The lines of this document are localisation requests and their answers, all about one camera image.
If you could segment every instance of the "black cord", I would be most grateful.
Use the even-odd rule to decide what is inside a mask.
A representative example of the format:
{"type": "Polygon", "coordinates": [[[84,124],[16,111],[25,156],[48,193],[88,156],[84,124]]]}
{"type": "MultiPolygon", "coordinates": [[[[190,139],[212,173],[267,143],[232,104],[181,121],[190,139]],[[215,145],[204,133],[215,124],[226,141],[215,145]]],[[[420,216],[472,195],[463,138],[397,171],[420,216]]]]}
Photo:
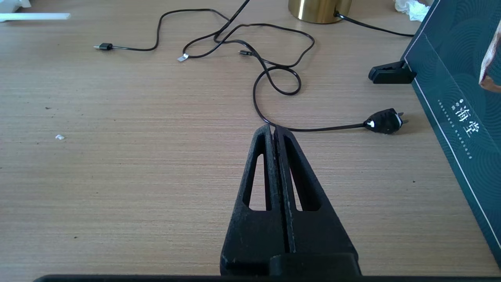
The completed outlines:
{"type": "Polygon", "coordinates": [[[347,16],[345,16],[343,14],[340,14],[338,11],[334,12],[334,16],[338,17],[338,18],[341,18],[341,19],[343,19],[343,20],[345,20],[347,22],[351,22],[353,24],[365,27],[365,28],[369,28],[369,29],[373,29],[373,30],[379,30],[379,31],[384,31],[384,32],[388,32],[388,33],[395,34],[395,35],[400,35],[400,36],[414,37],[414,34],[399,33],[399,32],[390,31],[390,30],[382,29],[382,28],[379,28],[379,27],[375,27],[375,26],[372,26],[372,25],[368,25],[368,24],[359,22],[359,21],[354,20],[352,18],[349,18],[349,17],[347,17],[347,16]]]}
{"type": "MultiPolygon", "coordinates": [[[[228,19],[227,17],[225,17],[223,14],[221,14],[220,12],[214,10],[214,9],[184,9],[184,10],[175,10],[175,11],[170,11],[170,12],[167,12],[165,14],[163,14],[161,17],[160,17],[160,20],[158,21],[158,26],[157,26],[157,33],[156,33],[156,42],[155,42],[155,45],[151,48],[146,48],[146,49],[140,49],[140,48],[130,48],[130,47],[122,47],[122,46],[113,46],[112,44],[109,44],[109,43],[103,43],[101,46],[101,50],[111,50],[111,49],[121,49],[121,50],[131,50],[131,51],[153,51],[155,50],[157,47],[158,47],[158,43],[160,41],[160,27],[161,27],[161,24],[162,24],[162,20],[164,17],[166,17],[167,15],[170,15],[170,14],[173,14],[173,13],[179,13],[179,12],[213,12],[213,13],[216,13],[218,14],[219,16],[221,16],[222,18],[224,18],[225,20],[227,20],[226,24],[224,24],[224,26],[222,26],[219,30],[217,30],[216,32],[213,32],[211,34],[208,34],[206,36],[202,36],[200,38],[197,38],[195,40],[192,40],[191,42],[189,42],[188,44],[186,44],[186,46],[184,46],[183,48],[183,54],[185,54],[185,58],[192,58],[192,59],[196,59],[196,58],[202,58],[202,57],[205,57],[209,54],[211,54],[212,52],[214,52],[217,48],[219,48],[221,45],[223,44],[229,44],[229,43],[239,43],[243,46],[245,46],[247,49],[249,49],[249,51],[241,51],[240,53],[241,54],[245,54],[245,55],[250,55],[250,56],[254,56],[257,58],[257,60],[259,61],[259,63],[261,64],[261,66],[263,67],[263,72],[257,77],[255,83],[254,83],[254,87],[253,87],[253,102],[254,102],[254,108],[256,109],[256,112],[258,113],[259,117],[266,123],[272,125],[272,126],[279,126],[278,124],[270,121],[269,119],[267,119],[262,113],[261,111],[259,110],[259,107],[258,107],[258,103],[256,101],[256,88],[257,88],[257,85],[259,83],[259,81],[261,80],[261,78],[266,75],[268,80],[270,81],[270,84],[272,85],[272,87],[280,94],[283,94],[283,95],[288,95],[288,96],[292,96],[292,95],[295,95],[297,94],[300,90],[301,90],[301,79],[299,77],[299,74],[297,74],[297,72],[295,72],[292,68],[297,66],[299,64],[299,62],[302,60],[303,56],[310,50],[313,48],[314,44],[315,44],[315,39],[305,33],[305,32],[302,32],[302,31],[299,31],[299,30],[294,30],[294,29],[289,29],[289,28],[284,28],[284,27],[280,27],[280,26],[276,26],[276,25],[271,25],[271,24],[241,24],[241,25],[238,25],[236,26],[235,28],[233,28],[227,35],[224,36],[223,39],[219,40],[218,37],[221,35],[221,33],[223,33],[223,31],[228,28],[228,26],[230,26],[230,24],[235,20],[235,18],[240,14],[240,12],[245,8],[245,6],[247,5],[247,3],[249,2],[249,0],[245,0],[244,3],[240,6],[240,8],[238,8],[238,10],[235,12],[235,14],[230,18],[228,19]],[[228,40],[228,38],[236,31],[238,30],[239,28],[241,27],[253,27],[253,26],[264,26],[264,27],[272,27],[272,28],[276,28],[276,29],[279,29],[279,30],[284,30],[284,31],[289,31],[289,32],[294,32],[294,33],[299,33],[301,35],[304,35],[306,37],[308,37],[310,40],[311,40],[311,45],[306,48],[302,53],[301,55],[299,56],[299,58],[297,59],[297,61],[294,63],[294,64],[291,64],[291,65],[283,65],[283,64],[278,64],[278,63],[275,63],[275,62],[272,62],[272,61],[269,61],[269,60],[266,60],[264,58],[262,58],[259,53],[257,52],[257,50],[252,47],[248,42],[244,41],[244,40],[240,40],[240,39],[234,39],[234,40],[228,40]],[[216,42],[216,45],[211,49],[209,50],[208,52],[204,53],[204,54],[201,54],[201,55],[189,55],[187,54],[187,50],[188,48],[198,42],[198,41],[201,41],[201,40],[204,40],[206,38],[209,38],[213,36],[213,40],[214,42],[216,42]],[[275,83],[273,82],[273,79],[270,75],[270,71],[272,70],[285,70],[285,71],[288,71],[290,72],[292,75],[294,75],[294,77],[296,78],[297,82],[298,82],[298,86],[296,88],[296,90],[294,91],[291,91],[291,92],[287,92],[287,91],[283,91],[281,90],[280,88],[278,88],[275,83]]],[[[332,126],[332,127],[321,127],[321,128],[291,128],[291,127],[285,127],[287,128],[288,130],[290,131],[301,131],[301,132],[313,132],[313,131],[329,131],[329,130],[340,130],[340,129],[349,129],[349,128],[359,128],[359,127],[365,127],[366,124],[365,123],[357,123],[357,124],[351,124],[351,125],[342,125],[342,126],[332,126]]]]}

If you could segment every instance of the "gold cylinder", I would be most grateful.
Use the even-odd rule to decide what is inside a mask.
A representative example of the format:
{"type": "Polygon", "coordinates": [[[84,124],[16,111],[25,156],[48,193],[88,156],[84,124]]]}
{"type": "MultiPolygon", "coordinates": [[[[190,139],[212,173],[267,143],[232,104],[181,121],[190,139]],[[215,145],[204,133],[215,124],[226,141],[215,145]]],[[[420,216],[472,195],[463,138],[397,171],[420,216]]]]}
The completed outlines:
{"type": "Polygon", "coordinates": [[[330,24],[340,21],[334,11],[348,15],[351,0],[289,0],[289,11],[301,21],[330,24]]]}

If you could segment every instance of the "black clamp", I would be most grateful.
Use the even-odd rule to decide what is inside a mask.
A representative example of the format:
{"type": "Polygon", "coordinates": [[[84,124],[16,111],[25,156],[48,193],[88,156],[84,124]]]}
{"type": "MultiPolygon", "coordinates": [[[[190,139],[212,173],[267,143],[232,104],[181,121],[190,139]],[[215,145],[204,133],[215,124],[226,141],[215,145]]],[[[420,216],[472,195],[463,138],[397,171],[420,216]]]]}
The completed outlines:
{"type": "Polygon", "coordinates": [[[272,137],[265,125],[254,134],[219,269],[221,275],[361,275],[355,247],[296,138],[285,128],[276,127],[272,137]],[[261,154],[266,211],[254,211],[249,202],[261,154]],[[300,203],[295,202],[292,181],[300,203]]]}
{"type": "Polygon", "coordinates": [[[399,61],[373,67],[369,72],[369,79],[374,84],[409,84],[416,75],[405,61],[399,61]]]}

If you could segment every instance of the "teal box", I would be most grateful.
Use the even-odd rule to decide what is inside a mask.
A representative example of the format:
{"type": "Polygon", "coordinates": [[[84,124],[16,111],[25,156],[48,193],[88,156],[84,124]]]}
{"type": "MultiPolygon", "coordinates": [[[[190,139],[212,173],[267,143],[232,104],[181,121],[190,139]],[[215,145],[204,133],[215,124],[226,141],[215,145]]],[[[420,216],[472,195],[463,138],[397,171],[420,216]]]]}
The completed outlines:
{"type": "Polygon", "coordinates": [[[501,267],[500,19],[500,0],[435,0],[402,60],[501,267]]]}

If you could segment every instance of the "crumpled tissue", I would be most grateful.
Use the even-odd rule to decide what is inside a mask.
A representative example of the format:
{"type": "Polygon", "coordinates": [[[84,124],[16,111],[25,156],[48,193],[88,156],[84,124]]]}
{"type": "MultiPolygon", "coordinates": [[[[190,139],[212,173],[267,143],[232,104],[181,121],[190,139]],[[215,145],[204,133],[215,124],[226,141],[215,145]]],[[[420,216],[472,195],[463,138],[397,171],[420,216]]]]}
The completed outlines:
{"type": "Polygon", "coordinates": [[[395,9],[409,15],[411,21],[422,22],[430,7],[417,0],[395,0],[395,9]]]}
{"type": "Polygon", "coordinates": [[[0,13],[13,13],[19,7],[31,7],[30,0],[0,0],[0,13]]]}

